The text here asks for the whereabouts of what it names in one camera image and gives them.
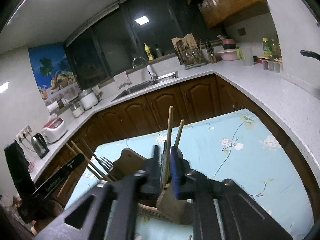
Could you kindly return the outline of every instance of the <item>pink bowl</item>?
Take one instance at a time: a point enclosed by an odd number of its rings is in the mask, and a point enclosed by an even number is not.
[[[222,45],[226,45],[226,44],[236,44],[235,41],[233,39],[226,39],[222,41]]]
[[[221,55],[223,61],[231,61],[239,59],[237,50],[238,49],[225,49],[218,51],[218,53]]]

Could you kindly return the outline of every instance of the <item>floral tablecloth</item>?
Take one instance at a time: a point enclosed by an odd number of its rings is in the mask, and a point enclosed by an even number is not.
[[[178,128],[172,129],[174,144]],[[153,145],[163,147],[167,131],[100,145],[95,154],[119,158],[128,147],[150,158]],[[255,199],[293,239],[303,239],[312,227],[311,205],[300,177],[288,156],[263,123],[243,109],[185,125],[179,149],[191,168],[210,179],[233,179]],[[94,163],[103,170],[94,158]],[[67,206],[97,183],[86,169]],[[188,239],[191,226],[176,225],[140,215],[136,240]]]

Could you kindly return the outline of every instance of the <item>kitchen sink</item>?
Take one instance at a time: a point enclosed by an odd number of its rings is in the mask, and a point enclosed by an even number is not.
[[[125,97],[127,95],[130,95],[130,94],[133,94],[135,92],[138,92],[138,91],[140,91],[142,89],[150,87],[152,85],[159,84],[161,82],[165,82],[165,81],[168,81],[168,80],[171,80],[171,79],[175,79],[175,78],[178,78],[178,71],[165,74],[163,76],[158,77],[155,80],[148,80],[148,81],[142,82],[142,83],[140,83],[138,85],[135,85],[135,86],[132,86],[130,88],[127,88],[126,90],[123,90],[116,98],[114,98],[112,100],[112,102],[117,100],[117,99],[119,99],[119,98]]]

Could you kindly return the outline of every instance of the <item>wall poster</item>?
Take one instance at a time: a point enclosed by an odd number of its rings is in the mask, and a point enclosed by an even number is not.
[[[29,49],[29,58],[39,93],[46,106],[61,98],[73,100],[80,88],[62,43]]]

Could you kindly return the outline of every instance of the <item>window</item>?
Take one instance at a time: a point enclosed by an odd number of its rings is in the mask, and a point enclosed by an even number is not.
[[[94,25],[93,31],[106,59],[110,76],[113,77],[129,68],[137,56],[138,45],[133,33],[118,9]]]
[[[137,56],[147,59],[143,43],[153,52],[157,44],[166,55],[174,52],[171,39],[188,33],[205,41],[216,39],[221,29],[209,29],[198,6],[186,0],[127,0],[76,38],[67,52],[85,89],[131,69]]]
[[[76,38],[66,52],[81,89],[93,87],[109,77],[98,56],[91,29]]]

